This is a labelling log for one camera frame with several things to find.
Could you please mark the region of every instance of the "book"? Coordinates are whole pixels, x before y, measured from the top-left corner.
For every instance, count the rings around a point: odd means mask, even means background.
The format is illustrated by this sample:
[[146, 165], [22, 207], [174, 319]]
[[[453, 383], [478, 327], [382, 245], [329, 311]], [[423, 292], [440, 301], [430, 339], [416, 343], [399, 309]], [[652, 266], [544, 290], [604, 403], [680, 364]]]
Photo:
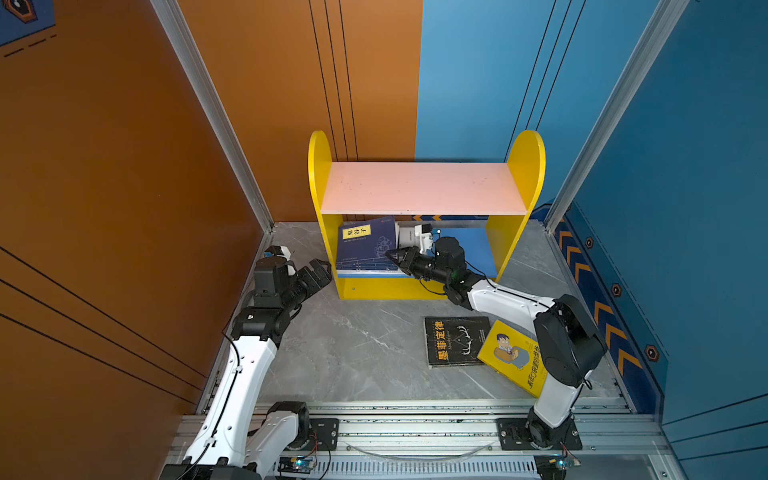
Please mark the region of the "book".
[[497, 321], [478, 358], [534, 397], [541, 395], [547, 370], [535, 340]]
[[490, 329], [487, 316], [426, 317], [427, 363], [430, 367], [482, 365], [478, 353]]
[[412, 278], [395, 267], [393, 270], [337, 270], [339, 278]]
[[337, 270], [397, 270], [386, 257], [397, 248], [397, 227], [393, 216], [339, 227]]

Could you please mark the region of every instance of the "blue panel inside shelf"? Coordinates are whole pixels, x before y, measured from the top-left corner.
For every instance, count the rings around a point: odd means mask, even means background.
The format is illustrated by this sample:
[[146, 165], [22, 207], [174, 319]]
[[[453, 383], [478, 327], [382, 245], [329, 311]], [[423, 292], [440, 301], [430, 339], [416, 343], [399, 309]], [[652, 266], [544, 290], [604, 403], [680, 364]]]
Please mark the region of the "blue panel inside shelf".
[[[465, 259], [474, 267], [480, 269], [488, 278], [496, 278], [496, 264], [491, 253], [491, 244], [488, 243], [488, 234], [485, 228], [441, 228], [432, 233], [435, 240], [440, 237], [454, 237], [465, 252]], [[404, 273], [397, 272], [370, 272], [355, 270], [339, 270], [339, 278], [409, 278]]]

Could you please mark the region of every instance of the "yellow book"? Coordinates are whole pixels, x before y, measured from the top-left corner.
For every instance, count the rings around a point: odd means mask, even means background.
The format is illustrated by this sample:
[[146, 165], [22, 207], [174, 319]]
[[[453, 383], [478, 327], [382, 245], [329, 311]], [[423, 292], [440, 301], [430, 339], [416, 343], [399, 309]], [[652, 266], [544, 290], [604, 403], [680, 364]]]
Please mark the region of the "yellow book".
[[538, 343], [506, 323], [494, 323], [478, 359], [534, 397], [541, 395], [547, 370]]

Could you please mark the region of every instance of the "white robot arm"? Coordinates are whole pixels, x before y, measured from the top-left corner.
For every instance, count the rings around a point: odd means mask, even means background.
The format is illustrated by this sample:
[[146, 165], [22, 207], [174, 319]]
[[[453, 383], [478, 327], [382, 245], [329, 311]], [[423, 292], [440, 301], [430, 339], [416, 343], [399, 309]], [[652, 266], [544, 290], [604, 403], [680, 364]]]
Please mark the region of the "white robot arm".
[[330, 263], [312, 260], [296, 270], [285, 247], [270, 247], [253, 273], [253, 306], [234, 320], [230, 355], [218, 394], [192, 445], [178, 465], [165, 465], [160, 480], [261, 480], [287, 447], [308, 439], [310, 416], [304, 402], [278, 402], [250, 441], [253, 409], [283, 332], [304, 300], [328, 285]]
[[571, 409], [607, 352], [581, 303], [571, 295], [553, 299], [499, 286], [467, 268], [464, 250], [452, 237], [435, 242], [433, 257], [418, 247], [393, 250], [387, 257], [408, 275], [442, 283], [456, 305], [495, 315], [538, 341], [548, 376], [526, 426], [531, 443], [540, 449], [563, 443], [573, 428]]
[[[278, 402], [246, 457], [250, 419], [283, 332], [301, 303], [333, 278], [327, 262], [312, 260], [313, 269], [296, 271], [285, 247], [270, 249], [272, 256], [259, 260], [254, 272], [254, 305], [244, 307], [235, 319], [219, 394], [184, 461], [166, 465], [160, 480], [261, 480], [287, 446], [300, 447], [308, 438], [306, 404]], [[526, 426], [533, 445], [558, 447], [573, 426], [571, 409], [584, 382], [606, 352], [582, 305], [573, 296], [533, 296], [479, 276], [466, 268], [464, 250], [452, 237], [435, 242], [435, 257], [421, 254], [419, 247], [393, 250], [387, 256], [408, 275], [443, 283], [456, 305], [500, 317], [539, 342], [549, 375]]]

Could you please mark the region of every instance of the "black stripe line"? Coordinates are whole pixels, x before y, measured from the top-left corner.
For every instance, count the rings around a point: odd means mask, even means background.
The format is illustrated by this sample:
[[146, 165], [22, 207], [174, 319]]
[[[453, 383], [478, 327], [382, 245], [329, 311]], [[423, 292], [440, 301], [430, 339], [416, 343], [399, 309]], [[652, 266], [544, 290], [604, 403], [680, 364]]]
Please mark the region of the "black stripe line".
[[84, 329], [86, 329], [88, 332], [91, 332], [91, 333], [93, 333], [93, 334], [95, 334], [95, 335], [98, 335], [98, 336], [100, 336], [101, 338], [103, 338], [103, 339], [107, 340], [107, 341], [108, 341], [109, 343], [111, 343], [112, 345], [115, 345], [115, 346], [119, 346], [120, 348], [122, 348], [122, 349], [123, 349], [123, 350], [125, 350], [126, 352], [130, 353], [131, 355], [133, 355], [133, 356], [136, 356], [136, 357], [138, 357], [138, 358], [140, 358], [140, 359], [144, 360], [146, 363], [149, 363], [150, 365], [157, 367], [158, 369], [160, 369], [160, 370], [162, 370], [162, 371], [166, 372], [168, 375], [170, 375], [170, 376], [173, 376], [173, 377], [175, 377], [175, 378], [177, 378], [177, 379], [181, 380], [182, 382], [186, 383], [187, 385], [189, 385], [189, 386], [191, 386], [191, 387], [194, 387], [195, 389], [198, 389], [198, 390], [200, 390], [201, 392], [203, 391], [201, 388], [197, 387], [196, 385], [194, 385], [194, 384], [192, 384], [192, 383], [189, 383], [187, 380], [185, 380], [185, 379], [182, 379], [180, 376], [178, 376], [178, 375], [176, 375], [176, 374], [174, 374], [174, 373], [172, 373], [172, 372], [169, 372], [168, 370], [164, 369], [163, 367], [159, 366], [158, 364], [156, 364], [156, 363], [154, 363], [154, 362], [152, 362], [152, 361], [150, 361], [150, 360], [148, 360], [148, 359], [145, 359], [143, 356], [139, 355], [138, 353], [134, 352], [133, 350], [130, 350], [130, 349], [128, 349], [128, 348], [126, 348], [126, 347], [122, 346], [120, 343], [117, 343], [117, 342], [115, 342], [114, 340], [107, 338], [106, 336], [104, 336], [104, 335], [100, 334], [99, 332], [97, 332], [96, 330], [92, 329], [91, 327], [89, 327], [89, 326], [86, 326], [86, 325], [84, 325], [83, 323], [80, 323], [80, 322], [78, 322], [77, 320], [73, 319], [73, 318], [72, 318], [72, 317], [70, 317], [69, 315], [67, 315], [67, 314], [65, 314], [65, 313], [63, 313], [63, 312], [61, 312], [61, 311], [59, 311], [59, 310], [55, 309], [54, 307], [52, 307], [52, 306], [48, 305], [46, 302], [43, 302], [42, 300], [39, 300], [39, 299], [35, 298], [34, 296], [30, 295], [29, 293], [26, 293], [24, 290], [22, 290], [22, 289], [18, 288], [17, 286], [11, 285], [9, 282], [6, 282], [6, 281], [5, 281], [5, 280], [3, 280], [2, 278], [0, 278], [0, 283], [3, 283], [3, 284], [5, 284], [6, 286], [10, 286], [10, 287], [11, 287], [13, 290], [16, 290], [16, 291], [17, 291], [17, 292], [19, 292], [21, 295], [24, 295], [24, 296], [26, 296], [27, 298], [29, 298], [29, 299], [32, 299], [32, 300], [34, 300], [35, 302], [39, 303], [40, 305], [44, 306], [45, 308], [47, 308], [47, 309], [49, 309], [49, 310], [51, 310], [51, 311], [53, 311], [53, 312], [56, 312], [56, 313], [58, 313], [59, 315], [63, 316], [65, 319], [69, 320], [70, 322], [73, 322], [73, 323], [75, 323], [75, 324], [77, 324], [77, 325], [79, 325], [79, 326], [83, 327], [83, 328], [84, 328]]
[[20, 48], [20, 49], [18, 49], [18, 50], [14, 50], [14, 51], [12, 51], [11, 53], [7, 53], [7, 54], [3, 55], [3, 58], [5, 58], [5, 57], [10, 57], [10, 56], [11, 56], [11, 55], [13, 55], [14, 53], [19, 53], [19, 52], [20, 52], [20, 51], [22, 51], [22, 50], [24, 50], [24, 49], [23, 49], [23, 48]]
[[571, 10], [571, 3], [574, 0], [568, 0], [568, 8], [565, 9], [565, 15], [563, 15], [563, 22], [560, 24], [560, 30], [558, 30], [558, 36], [554, 38], [554, 47], [552, 47], [552, 53], [549, 54], [549, 60], [547, 61], [547, 67], [544, 69], [544, 76], [541, 77], [541, 84], [538, 86], [536, 92], [536, 99], [533, 100], [533, 107], [531, 107], [531, 114], [528, 116], [528, 122], [525, 124], [525, 130], [528, 129], [528, 125], [531, 123], [531, 117], [533, 117], [533, 111], [536, 110], [536, 104], [538, 103], [538, 96], [541, 93], [541, 87], [544, 86], [544, 82], [547, 80], [547, 71], [549, 71], [549, 65], [552, 63], [552, 57], [554, 57], [554, 51], [558, 49], [558, 42], [560, 41], [560, 34], [563, 32], [565, 26], [565, 20], [568, 18], [568, 12]]
[[53, 28], [53, 27], [55, 27], [55, 26], [56, 26], [56, 24], [53, 24], [53, 25], [48, 25], [48, 26], [46, 26], [46, 27], [40, 28], [39, 30], [30, 31], [30, 32], [29, 32], [29, 33], [27, 33], [27, 34], [24, 34], [24, 36], [23, 36], [23, 37], [14, 38], [13, 40], [8, 40], [8, 41], [6, 41], [6, 42], [4, 42], [4, 43], [0, 44], [0, 47], [4, 47], [4, 46], [6, 46], [6, 45], [8, 45], [8, 44], [11, 44], [11, 43], [13, 43], [14, 41], [19, 41], [19, 40], [21, 40], [22, 38], [27, 38], [27, 37], [28, 37], [28, 36], [30, 36], [30, 35], [34, 35], [34, 34], [36, 34], [36, 33], [40, 33], [40, 32], [41, 32], [41, 31], [43, 31], [43, 30], [48, 30], [49, 28]]
[[155, 385], [155, 384], [154, 384], [154, 383], [152, 383], [152, 382], [148, 382], [147, 380], [144, 380], [144, 379], [142, 379], [141, 377], [138, 377], [138, 376], [134, 375], [133, 373], [130, 373], [130, 372], [126, 372], [125, 370], [123, 370], [123, 369], [122, 369], [122, 368], [120, 368], [119, 366], [114, 366], [114, 365], [112, 365], [111, 363], [105, 362], [104, 360], [102, 360], [102, 359], [100, 359], [100, 358], [98, 358], [98, 357], [95, 357], [95, 356], [91, 355], [90, 353], [86, 353], [86, 352], [83, 352], [82, 350], [80, 350], [80, 349], [79, 349], [79, 348], [77, 348], [77, 347], [73, 347], [72, 345], [69, 345], [68, 343], [64, 343], [64, 342], [62, 342], [62, 341], [61, 341], [61, 340], [59, 340], [59, 339], [55, 339], [54, 337], [52, 337], [52, 336], [50, 336], [50, 335], [48, 335], [48, 334], [46, 334], [46, 333], [43, 333], [43, 332], [41, 332], [41, 331], [40, 331], [40, 330], [38, 330], [38, 329], [32, 328], [32, 327], [30, 327], [29, 325], [26, 325], [26, 324], [24, 324], [24, 323], [21, 323], [21, 322], [19, 322], [18, 320], [16, 320], [16, 319], [13, 319], [13, 318], [11, 318], [10, 316], [7, 316], [7, 315], [5, 315], [5, 314], [4, 314], [4, 313], [2, 313], [2, 312], [0, 312], [0, 316], [1, 316], [1, 317], [3, 317], [3, 318], [5, 318], [6, 320], [8, 320], [8, 321], [10, 321], [10, 322], [13, 322], [13, 323], [15, 323], [16, 325], [19, 325], [19, 326], [23, 326], [23, 327], [24, 327], [24, 328], [26, 328], [27, 330], [30, 330], [30, 331], [32, 331], [32, 332], [35, 332], [35, 333], [37, 333], [38, 335], [44, 336], [45, 338], [47, 338], [47, 339], [49, 339], [49, 340], [53, 340], [54, 342], [58, 343], [59, 345], [63, 345], [63, 346], [65, 346], [65, 347], [67, 347], [68, 349], [73, 349], [75, 352], [77, 352], [77, 353], [80, 353], [80, 354], [82, 354], [82, 355], [85, 355], [85, 356], [87, 356], [89, 359], [93, 359], [93, 360], [96, 360], [97, 362], [99, 362], [99, 363], [102, 363], [102, 364], [104, 364], [104, 365], [106, 365], [106, 366], [108, 366], [108, 367], [110, 367], [110, 368], [112, 368], [112, 369], [115, 369], [115, 370], [117, 370], [118, 372], [122, 372], [122, 373], [124, 373], [125, 375], [128, 375], [128, 376], [130, 376], [130, 377], [132, 377], [132, 378], [135, 378], [136, 380], [138, 380], [138, 381], [140, 381], [140, 382], [144, 382], [144, 383], [146, 383], [147, 385], [149, 385], [149, 386], [153, 386], [154, 388], [156, 388], [156, 389], [158, 389], [158, 390], [160, 390], [160, 391], [162, 391], [162, 392], [166, 392], [167, 394], [169, 394], [169, 395], [172, 395], [172, 396], [174, 396], [174, 397], [178, 398], [179, 400], [184, 400], [185, 402], [187, 402], [187, 403], [190, 403], [191, 405], [196, 405], [196, 403], [195, 403], [195, 402], [190, 402], [189, 400], [185, 399], [185, 398], [184, 398], [184, 397], [182, 397], [182, 396], [176, 395], [175, 393], [171, 392], [170, 390], [166, 390], [166, 389], [164, 389], [164, 388], [163, 388], [163, 387], [161, 387], [161, 386], [157, 386], [157, 385]]
[[331, 120], [331, 106], [328, 103], [328, 91], [326, 90], [326, 76], [323, 73], [323, 60], [320, 58], [320, 43], [317, 41], [317, 28], [315, 27], [315, 15], [312, 13], [312, 0], [306, 0], [306, 3], [310, 6], [310, 17], [312, 18], [312, 30], [315, 31], [315, 46], [317, 47], [317, 62], [320, 64], [320, 77], [323, 79], [323, 92], [326, 94], [326, 108], [328, 108], [328, 123], [331, 126], [331, 141], [333, 142], [333, 153], [336, 154], [336, 159], [339, 160], [339, 152], [336, 151], [336, 136], [333, 135], [333, 120]]
[[549, 88], [549, 94], [547, 95], [547, 101], [544, 103], [544, 108], [541, 109], [541, 116], [538, 118], [538, 123], [536, 124], [536, 130], [538, 130], [538, 126], [541, 125], [541, 119], [544, 117], [544, 112], [547, 110], [547, 104], [549, 104], [549, 97], [552, 95], [552, 91], [554, 90], [554, 83], [558, 81], [558, 75], [560, 74], [560, 69], [563, 68], [563, 61], [565, 60], [565, 55], [568, 54], [568, 48], [571, 46], [571, 40], [574, 39], [574, 33], [576, 33], [576, 27], [578, 27], [578, 21], [581, 20], [581, 13], [584, 11], [584, 6], [587, 4], [587, 0], [584, 0], [584, 3], [581, 4], [581, 10], [578, 13], [578, 17], [576, 18], [576, 24], [574, 25], [574, 29], [571, 32], [571, 37], [568, 39], [568, 45], [565, 45], [565, 53], [563, 54], [563, 58], [560, 59], [560, 66], [558, 66], [558, 73], [554, 74], [554, 80], [552, 81], [552, 86]]
[[344, 138], [344, 152], [349, 161], [349, 151], [346, 148], [346, 129], [344, 128], [344, 112], [341, 109], [341, 94], [339, 93], [339, 75], [336, 73], [336, 54], [333, 53], [333, 40], [331, 39], [331, 20], [328, 18], [328, 1], [323, 0], [326, 6], [326, 23], [328, 24], [328, 41], [331, 44], [331, 60], [333, 61], [333, 79], [336, 80], [336, 98], [339, 100], [339, 117], [341, 117], [341, 134]]
[[520, 114], [523, 112], [523, 105], [525, 105], [525, 98], [528, 96], [528, 89], [531, 87], [531, 80], [533, 80], [533, 72], [536, 71], [536, 64], [538, 63], [538, 56], [541, 54], [541, 47], [544, 45], [544, 39], [547, 37], [547, 30], [549, 30], [549, 22], [552, 20], [552, 14], [554, 13], [554, 6], [558, 3], [558, 0], [552, 2], [552, 10], [549, 11], [549, 18], [547, 19], [547, 26], [544, 28], [544, 34], [541, 36], [541, 43], [538, 44], [538, 51], [536, 52], [536, 60], [533, 62], [533, 68], [531, 69], [531, 76], [528, 77], [528, 84], [525, 86], [525, 93], [523, 94], [523, 101], [520, 102], [520, 110], [518, 111], [518, 117], [515, 120], [515, 127], [512, 128], [512, 135], [509, 138], [509, 145], [507, 145], [507, 152], [504, 154], [504, 161], [509, 158], [509, 149], [512, 146], [512, 140], [515, 139], [515, 130], [518, 129], [518, 122], [520, 121]]
[[750, 449], [731, 450], [729, 452], [710, 453], [708, 455], [698, 455], [696, 457], [679, 458], [678, 461], [682, 462], [684, 460], [695, 460], [696, 458], [717, 457], [718, 455], [728, 455], [730, 453], [741, 453], [741, 452], [752, 452], [753, 450], [762, 450], [762, 449], [768, 449], [768, 445], [762, 445], [760, 447], [752, 447]]
[[692, 419], [693, 417], [698, 417], [699, 415], [705, 415], [707, 413], [716, 412], [717, 410], [727, 409], [728, 407], [736, 406], [736, 405], [739, 405], [741, 403], [751, 402], [752, 400], [762, 399], [765, 396], [768, 396], [768, 393], [764, 393], [762, 395], [754, 396], [751, 399], [740, 400], [738, 402], [729, 403], [728, 405], [723, 405], [723, 406], [717, 407], [716, 409], [711, 409], [711, 410], [707, 410], [707, 411], [700, 412], [700, 413], [694, 413], [693, 415], [689, 415], [687, 417], [683, 417], [682, 419], [672, 420], [671, 422], [662, 423], [661, 425], [664, 425], [664, 426], [672, 425], [673, 423], [682, 422], [683, 420]]
[[48, 275], [46, 275], [45, 273], [41, 272], [40, 270], [38, 270], [38, 269], [34, 268], [34, 267], [33, 267], [32, 265], [30, 265], [29, 263], [26, 263], [24, 260], [20, 259], [19, 257], [17, 257], [16, 255], [14, 255], [13, 253], [9, 252], [9, 251], [8, 251], [8, 250], [6, 250], [4, 247], [0, 247], [0, 250], [2, 250], [3, 252], [6, 252], [8, 255], [10, 255], [11, 257], [13, 257], [15, 260], [18, 260], [19, 262], [23, 263], [24, 265], [26, 265], [26, 266], [27, 266], [27, 267], [29, 267], [30, 269], [34, 270], [34, 271], [35, 271], [37, 274], [39, 274], [39, 275], [43, 276], [43, 277], [44, 277], [46, 280], [48, 280], [48, 281], [52, 282], [54, 285], [58, 286], [59, 288], [61, 288], [61, 289], [62, 289], [62, 290], [64, 290], [65, 292], [67, 292], [67, 293], [71, 294], [71, 295], [72, 295], [72, 296], [74, 296], [76, 299], [80, 300], [81, 302], [85, 303], [86, 305], [88, 305], [88, 306], [89, 306], [89, 307], [91, 307], [92, 309], [94, 309], [94, 310], [96, 310], [97, 312], [99, 312], [101, 315], [104, 315], [104, 316], [106, 316], [108, 319], [112, 320], [113, 322], [115, 322], [115, 323], [116, 323], [116, 324], [118, 324], [119, 326], [123, 327], [123, 328], [124, 328], [124, 329], [126, 329], [127, 331], [129, 331], [129, 332], [133, 333], [135, 336], [139, 337], [139, 338], [140, 338], [140, 339], [142, 339], [143, 341], [145, 341], [145, 342], [149, 343], [149, 344], [150, 344], [150, 345], [152, 345], [154, 348], [156, 348], [156, 349], [160, 350], [162, 353], [165, 353], [165, 354], [166, 354], [166, 355], [168, 355], [170, 358], [172, 358], [172, 359], [176, 360], [177, 362], [179, 362], [181, 365], [184, 365], [184, 366], [186, 366], [188, 369], [192, 370], [193, 372], [195, 372], [195, 373], [196, 373], [196, 374], [198, 374], [199, 376], [202, 376], [203, 378], [206, 378], [206, 376], [205, 376], [203, 373], [200, 373], [200, 372], [198, 372], [196, 369], [194, 369], [194, 368], [193, 368], [192, 366], [190, 366], [189, 364], [187, 364], [187, 363], [185, 363], [184, 361], [182, 361], [182, 360], [178, 359], [176, 356], [173, 356], [171, 353], [169, 353], [169, 352], [168, 352], [166, 349], [164, 349], [163, 347], [161, 347], [161, 346], [159, 346], [158, 344], [156, 344], [156, 343], [152, 342], [152, 341], [151, 341], [151, 340], [149, 340], [147, 337], [145, 337], [145, 336], [141, 335], [141, 334], [140, 334], [139, 332], [137, 332], [136, 330], [133, 330], [132, 328], [130, 328], [128, 325], [125, 325], [124, 323], [120, 322], [118, 319], [114, 318], [112, 315], [109, 315], [108, 313], [106, 313], [106, 312], [105, 312], [105, 311], [103, 311], [102, 309], [100, 309], [100, 308], [98, 308], [97, 306], [95, 306], [93, 303], [91, 303], [91, 302], [87, 301], [86, 299], [84, 299], [83, 297], [79, 296], [78, 294], [76, 294], [75, 292], [73, 292], [72, 290], [70, 290], [69, 288], [67, 288], [66, 286], [64, 286], [64, 285], [61, 285], [61, 284], [60, 284], [59, 282], [57, 282], [56, 280], [53, 280], [51, 277], [49, 277], [49, 276], [48, 276]]
[[352, 112], [352, 133], [355, 136], [355, 160], [360, 161], [357, 154], [357, 130], [355, 128], [355, 109], [352, 106], [352, 82], [349, 81], [349, 59], [346, 57], [346, 36], [344, 35], [344, 14], [341, 12], [341, 0], [339, 0], [339, 17], [341, 18], [341, 39], [344, 42], [344, 63], [346, 64], [346, 86], [349, 87], [349, 110]]
[[768, 420], [763, 420], [762, 422], [750, 423], [749, 425], [742, 425], [742, 426], [739, 426], [739, 427], [733, 427], [733, 428], [730, 428], [730, 429], [718, 430], [716, 432], [703, 433], [701, 435], [696, 435], [694, 437], [688, 437], [686, 439], [673, 440], [670, 443], [685, 442], [686, 440], [700, 439], [701, 437], [707, 437], [709, 435], [716, 435], [717, 433], [732, 432], [733, 430], [739, 430], [739, 429], [747, 429], [749, 427], [754, 427], [754, 426], [757, 426], [757, 425], [762, 425], [763, 423], [768, 423]]

